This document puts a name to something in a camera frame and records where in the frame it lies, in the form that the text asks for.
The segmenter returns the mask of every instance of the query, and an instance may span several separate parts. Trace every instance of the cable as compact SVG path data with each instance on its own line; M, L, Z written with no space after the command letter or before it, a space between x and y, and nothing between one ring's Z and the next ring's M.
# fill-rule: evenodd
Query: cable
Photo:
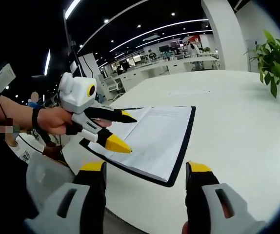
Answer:
M89 67L88 63L86 62L85 56L83 56L83 60L85 61L87 67L88 67L89 70L91 71L91 76L92 76L92 78L93 78L93 72L92 72L91 68Z

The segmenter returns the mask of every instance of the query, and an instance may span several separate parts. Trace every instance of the ceiling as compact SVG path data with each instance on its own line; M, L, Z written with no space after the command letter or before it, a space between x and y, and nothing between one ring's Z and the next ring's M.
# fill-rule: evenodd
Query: ceiling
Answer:
M63 27L63 9L73 0L0 0L0 64L11 64L17 78L5 90L5 95L21 102L27 101L32 91L42 96L48 89L54 92L55 82L48 80L46 90L30 81L32 75L42 75L49 49L66 46ZM72 39L84 44L86 40L104 24L105 19L123 11L139 0L81 0L67 20ZM238 0L229 0L234 7ZM98 65L114 60L116 54L133 52L142 39L153 33L135 39L110 53L123 42L152 29L186 20L204 19L200 0L166 1L149 0L125 12L100 30L79 52L79 55L98 53ZM179 24L156 31L162 37L186 31L209 30L204 22Z

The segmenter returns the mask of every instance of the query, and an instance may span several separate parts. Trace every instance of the black wristband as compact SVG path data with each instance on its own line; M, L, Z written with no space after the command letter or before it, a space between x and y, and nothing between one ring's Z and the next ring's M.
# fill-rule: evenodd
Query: black wristband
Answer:
M37 122L37 117L38 117L39 111L40 111L40 109L33 108L32 125L33 125L34 129L40 128L38 125L38 122Z

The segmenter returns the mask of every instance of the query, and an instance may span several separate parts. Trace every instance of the open notebook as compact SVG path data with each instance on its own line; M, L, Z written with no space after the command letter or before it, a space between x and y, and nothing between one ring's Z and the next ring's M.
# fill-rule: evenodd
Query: open notebook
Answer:
M109 130L131 147L131 154L111 152L93 142L88 148L130 171L167 182L179 156L181 166L195 107L147 107L126 111L138 122L113 122Z

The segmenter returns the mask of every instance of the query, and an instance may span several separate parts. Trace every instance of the white table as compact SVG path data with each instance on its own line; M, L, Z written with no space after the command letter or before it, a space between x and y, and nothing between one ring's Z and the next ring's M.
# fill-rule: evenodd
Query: white table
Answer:
M164 61L159 60L155 62L148 63L147 65L142 65L141 67L131 70L129 72L123 73L118 78L121 79L125 91L129 91L136 85L140 84L142 81L148 78L158 77L160 74L165 73L167 70L170 74L177 74L183 72L191 71L191 62L204 62L212 61L218 69L217 58L208 57L192 57L180 60Z
M269 221L280 208L280 102L260 83L259 74L200 71L151 78L112 104L159 105L197 107L184 162L211 167L221 183L248 202L256 219ZM73 156L88 154L76 144L79 140L68 146ZM147 233L181 233L187 220L185 194L184 164L172 188L108 164L106 206Z

